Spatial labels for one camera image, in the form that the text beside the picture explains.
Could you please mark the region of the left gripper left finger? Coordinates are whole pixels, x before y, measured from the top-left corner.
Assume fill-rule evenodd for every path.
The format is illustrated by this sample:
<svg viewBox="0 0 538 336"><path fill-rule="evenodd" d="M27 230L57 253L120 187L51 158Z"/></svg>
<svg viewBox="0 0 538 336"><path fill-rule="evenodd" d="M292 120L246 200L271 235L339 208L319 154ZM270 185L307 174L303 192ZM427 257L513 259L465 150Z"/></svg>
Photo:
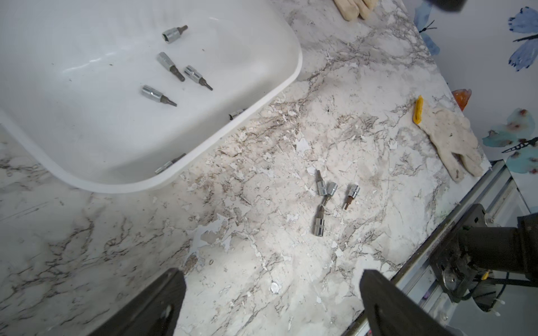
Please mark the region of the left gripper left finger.
<svg viewBox="0 0 538 336"><path fill-rule="evenodd" d="M91 335L173 335L185 295L184 273L170 268Z"/></svg>

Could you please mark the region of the white plastic storage box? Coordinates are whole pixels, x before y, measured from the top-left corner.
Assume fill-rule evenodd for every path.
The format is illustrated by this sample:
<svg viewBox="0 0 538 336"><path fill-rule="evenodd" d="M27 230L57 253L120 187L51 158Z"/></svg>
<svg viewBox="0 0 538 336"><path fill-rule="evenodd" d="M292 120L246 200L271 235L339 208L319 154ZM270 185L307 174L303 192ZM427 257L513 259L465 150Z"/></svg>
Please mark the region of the white plastic storage box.
<svg viewBox="0 0 538 336"><path fill-rule="evenodd" d="M71 186L148 190L271 102L302 61L269 1L3 1L1 126ZM189 65L213 91L187 77ZM177 107L144 97L143 85Z"/></svg>

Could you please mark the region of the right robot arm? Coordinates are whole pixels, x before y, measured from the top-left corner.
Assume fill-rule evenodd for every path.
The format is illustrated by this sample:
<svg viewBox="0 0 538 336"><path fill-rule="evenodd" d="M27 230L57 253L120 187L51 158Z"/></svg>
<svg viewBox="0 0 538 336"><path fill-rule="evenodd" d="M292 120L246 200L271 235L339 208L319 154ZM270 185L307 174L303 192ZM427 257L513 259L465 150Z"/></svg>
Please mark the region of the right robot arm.
<svg viewBox="0 0 538 336"><path fill-rule="evenodd" d="M537 214L518 217L515 228L465 229L458 243L476 267L523 274L537 282Z"/></svg>

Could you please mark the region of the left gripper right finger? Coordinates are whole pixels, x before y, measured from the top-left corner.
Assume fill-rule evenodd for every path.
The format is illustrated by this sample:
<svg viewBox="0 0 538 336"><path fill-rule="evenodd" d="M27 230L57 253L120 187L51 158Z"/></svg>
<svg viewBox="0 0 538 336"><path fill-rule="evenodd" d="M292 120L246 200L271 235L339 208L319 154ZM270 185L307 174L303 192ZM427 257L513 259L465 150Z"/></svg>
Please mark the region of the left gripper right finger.
<svg viewBox="0 0 538 336"><path fill-rule="evenodd" d="M452 336L377 270L365 270L360 292L373 335Z"/></svg>

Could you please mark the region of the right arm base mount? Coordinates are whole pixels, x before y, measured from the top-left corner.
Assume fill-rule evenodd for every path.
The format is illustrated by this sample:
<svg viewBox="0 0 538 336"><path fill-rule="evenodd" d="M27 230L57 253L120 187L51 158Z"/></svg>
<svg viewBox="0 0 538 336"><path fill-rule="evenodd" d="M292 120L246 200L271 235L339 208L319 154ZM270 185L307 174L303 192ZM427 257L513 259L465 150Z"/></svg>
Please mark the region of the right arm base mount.
<svg viewBox="0 0 538 336"><path fill-rule="evenodd" d="M446 237L438 244L429 258L429 264L448 299L455 304L476 296L492 298L496 285L478 284L495 278L491 270L476 267L471 257L460 246L460 234L470 228L486 227L486 211L482 204L473 204L455 222Z"/></svg>

